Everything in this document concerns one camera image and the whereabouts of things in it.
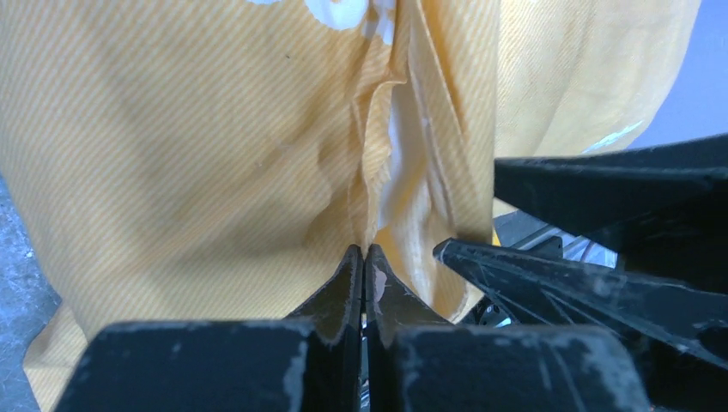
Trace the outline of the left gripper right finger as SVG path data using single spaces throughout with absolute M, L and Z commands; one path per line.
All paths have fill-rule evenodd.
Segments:
M 647 411 L 627 350 L 606 330 L 458 326 L 393 273 L 378 245 L 363 269 L 373 411 Z

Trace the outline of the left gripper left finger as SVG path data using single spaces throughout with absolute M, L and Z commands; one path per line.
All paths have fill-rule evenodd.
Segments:
M 352 245 L 278 320 L 127 322 L 88 345 L 59 411 L 356 411 L 361 284 Z

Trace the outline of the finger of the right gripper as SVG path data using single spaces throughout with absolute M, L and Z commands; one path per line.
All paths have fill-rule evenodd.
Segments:
M 726 136 L 494 171 L 498 199 L 615 251 L 619 268 L 726 292 Z
M 447 239 L 437 261 L 470 282 L 515 324 L 594 324 L 641 334 L 727 367 L 727 297 L 670 279 L 512 248 Z

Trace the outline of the blue yellow pillowcase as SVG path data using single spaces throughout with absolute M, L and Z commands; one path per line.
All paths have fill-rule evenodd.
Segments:
M 497 156 L 626 148 L 696 1 L 4 1 L 1 174 L 62 303 L 23 369 L 51 410 L 88 341 L 141 319 L 280 318 L 352 244 L 459 321 L 433 247 L 489 240 Z M 379 227 L 392 90 L 424 176 Z

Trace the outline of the white pillow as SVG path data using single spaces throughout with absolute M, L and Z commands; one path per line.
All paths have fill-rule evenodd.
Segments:
M 426 160 L 422 138 L 422 119 L 415 90 L 410 82 L 392 90 L 388 122 L 391 144 L 389 178 L 385 182 L 379 208 L 379 227 L 384 228 L 402 217 L 414 202 L 424 176 Z

